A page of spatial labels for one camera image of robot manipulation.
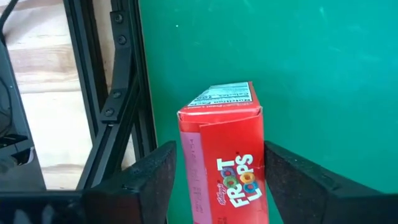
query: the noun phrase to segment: nutrition facts label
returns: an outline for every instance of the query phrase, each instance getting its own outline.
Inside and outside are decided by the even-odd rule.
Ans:
[[[211,86],[188,106],[215,105],[252,101],[248,82]]]

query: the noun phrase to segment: black cable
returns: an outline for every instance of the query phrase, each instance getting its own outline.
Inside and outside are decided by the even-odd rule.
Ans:
[[[4,37],[2,30],[4,28],[4,25],[5,25],[8,17],[10,16],[12,10],[14,10],[17,3],[18,3],[18,0],[10,0],[10,3],[7,5],[5,10],[2,12],[1,17],[0,17],[0,41],[4,45],[5,49],[6,49],[6,38]],[[0,76],[0,83],[6,89],[7,96],[8,96],[8,102],[9,102],[9,124],[3,130],[0,131],[0,136],[1,136],[1,135],[6,135],[9,132],[9,130],[12,128],[13,117],[12,117],[11,93],[10,93],[10,90],[8,89],[6,82],[2,79],[1,76]]]

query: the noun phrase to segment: kellogg's logo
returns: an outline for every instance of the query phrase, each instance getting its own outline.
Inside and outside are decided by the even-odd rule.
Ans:
[[[217,169],[224,178],[223,184],[218,184],[217,199],[221,205],[225,205],[225,188],[229,201],[235,208],[249,205],[250,202],[262,196],[261,189],[256,182],[254,170],[247,165],[253,163],[252,155],[236,156],[234,161],[217,159]]]

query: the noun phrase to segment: green wall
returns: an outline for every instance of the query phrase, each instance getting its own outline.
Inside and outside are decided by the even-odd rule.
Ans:
[[[252,80],[266,139],[398,192],[396,0],[141,0],[159,144],[210,85]],[[271,223],[281,223],[270,203]],[[169,221],[191,223],[182,150]]]

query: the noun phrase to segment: wooden panel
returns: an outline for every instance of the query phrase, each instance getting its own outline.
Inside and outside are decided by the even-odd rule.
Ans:
[[[0,0],[0,13],[9,0]],[[110,85],[113,38],[110,1],[95,2]],[[4,28],[47,187],[72,189],[91,150],[90,132],[62,0],[20,1]],[[130,140],[123,166],[135,162]]]

